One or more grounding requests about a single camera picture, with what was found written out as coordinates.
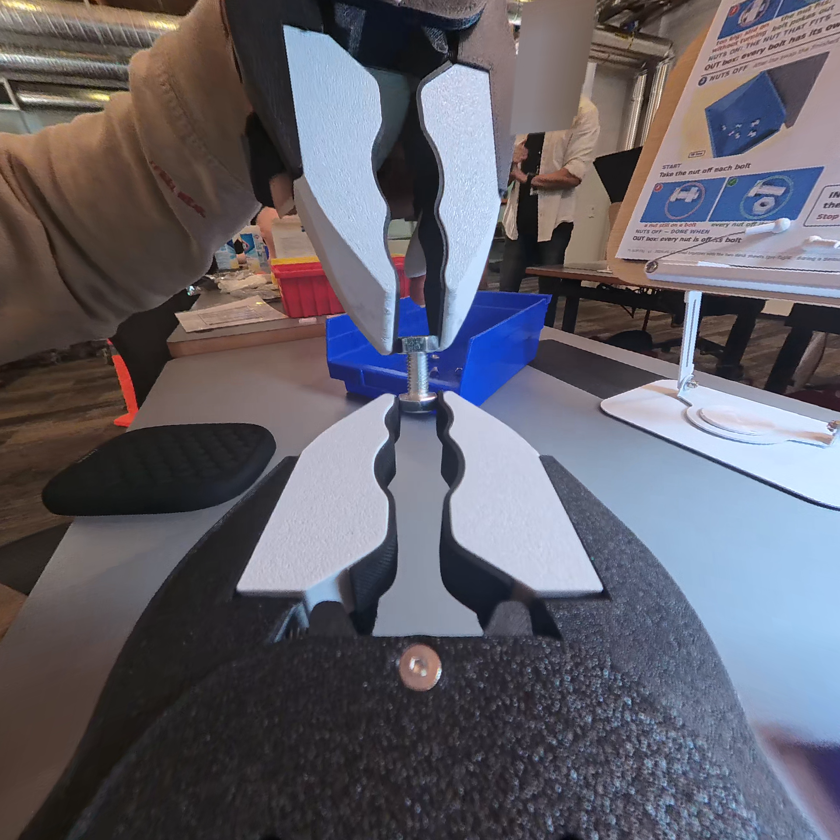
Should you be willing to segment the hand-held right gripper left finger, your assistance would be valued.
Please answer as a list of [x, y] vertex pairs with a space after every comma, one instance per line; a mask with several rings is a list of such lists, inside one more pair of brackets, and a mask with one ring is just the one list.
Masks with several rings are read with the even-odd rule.
[[237, 583], [242, 595], [299, 596], [311, 612], [340, 602], [369, 612], [396, 576], [395, 472], [400, 413], [382, 395], [301, 453]]

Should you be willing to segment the silver hex bolt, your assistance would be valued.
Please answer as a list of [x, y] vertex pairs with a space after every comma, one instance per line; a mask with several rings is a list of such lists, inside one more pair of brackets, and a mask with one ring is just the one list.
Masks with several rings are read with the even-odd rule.
[[438, 336], [405, 336], [400, 337], [398, 341], [399, 353], [406, 355], [406, 392], [429, 392], [427, 355], [438, 351]]

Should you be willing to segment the white labelled bottle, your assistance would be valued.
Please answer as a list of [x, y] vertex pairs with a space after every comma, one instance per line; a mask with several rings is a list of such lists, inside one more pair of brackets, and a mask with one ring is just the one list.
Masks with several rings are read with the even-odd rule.
[[220, 271], [249, 270], [253, 274], [270, 274], [268, 246], [256, 225], [242, 228], [217, 250], [214, 258]]

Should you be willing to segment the blue plastic bin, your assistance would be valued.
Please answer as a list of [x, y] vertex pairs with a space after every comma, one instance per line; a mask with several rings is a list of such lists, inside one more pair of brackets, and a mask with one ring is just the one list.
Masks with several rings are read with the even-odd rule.
[[[429, 390], [452, 391], [481, 405], [535, 357], [550, 296], [477, 292], [453, 344], [428, 356]], [[381, 355], [348, 314], [325, 323], [329, 374], [351, 393], [377, 397], [406, 391], [402, 355]]]

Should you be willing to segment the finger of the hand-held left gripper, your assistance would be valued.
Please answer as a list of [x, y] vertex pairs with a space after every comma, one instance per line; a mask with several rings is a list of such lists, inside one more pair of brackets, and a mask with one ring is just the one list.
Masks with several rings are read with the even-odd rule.
[[446, 350], [478, 290], [501, 201], [489, 75], [446, 63], [420, 83], [416, 105], [425, 309], [430, 335]]
[[302, 164], [298, 214], [344, 310], [380, 353], [400, 353], [391, 211], [376, 173], [417, 79], [363, 66], [329, 35], [283, 30]]

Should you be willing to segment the wooden desk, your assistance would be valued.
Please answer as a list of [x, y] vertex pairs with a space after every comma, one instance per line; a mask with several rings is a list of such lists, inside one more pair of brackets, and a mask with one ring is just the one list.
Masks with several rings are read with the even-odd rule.
[[526, 277], [539, 278], [539, 284], [547, 288], [542, 292], [550, 296], [544, 322], [547, 328], [553, 328], [559, 299], [564, 299], [560, 329], [567, 333], [575, 331], [582, 300], [609, 303], [632, 312], [664, 313], [672, 319], [681, 319], [684, 315], [681, 293], [630, 284], [605, 267], [531, 266], [526, 269]]
[[282, 317], [247, 324], [233, 324], [227, 320], [213, 329], [194, 332], [185, 331], [179, 324], [167, 339], [167, 348], [173, 358], [182, 358], [318, 338], [325, 334], [326, 316], [288, 317], [279, 298], [268, 300], [266, 306], [275, 309]]

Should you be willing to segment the person's left forearm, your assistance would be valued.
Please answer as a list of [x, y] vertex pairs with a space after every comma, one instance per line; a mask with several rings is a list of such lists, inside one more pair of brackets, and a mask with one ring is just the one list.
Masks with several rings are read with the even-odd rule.
[[113, 336], [258, 212], [222, 4], [198, 2], [129, 82], [102, 112], [2, 134], [2, 363]]

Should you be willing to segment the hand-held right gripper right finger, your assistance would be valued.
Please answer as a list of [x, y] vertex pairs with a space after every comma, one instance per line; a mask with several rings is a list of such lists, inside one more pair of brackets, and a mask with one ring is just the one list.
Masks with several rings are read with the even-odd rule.
[[538, 451], [455, 392], [437, 396], [440, 538], [447, 591], [488, 621], [498, 604], [537, 609], [554, 598], [601, 596], [603, 584]]

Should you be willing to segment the red plastic bin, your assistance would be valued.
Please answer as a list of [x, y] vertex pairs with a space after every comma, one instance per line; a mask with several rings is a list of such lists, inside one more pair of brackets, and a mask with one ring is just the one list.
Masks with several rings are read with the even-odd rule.
[[345, 312], [317, 259], [274, 258], [270, 267], [288, 316], [308, 318]]

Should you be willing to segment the white paper sheets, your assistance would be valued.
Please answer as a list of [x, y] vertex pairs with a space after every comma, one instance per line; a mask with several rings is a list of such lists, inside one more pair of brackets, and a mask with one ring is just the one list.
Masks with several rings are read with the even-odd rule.
[[258, 297], [234, 300], [208, 308], [179, 311], [175, 316], [188, 333], [273, 322], [287, 318], [285, 313], [274, 309], [267, 301]]

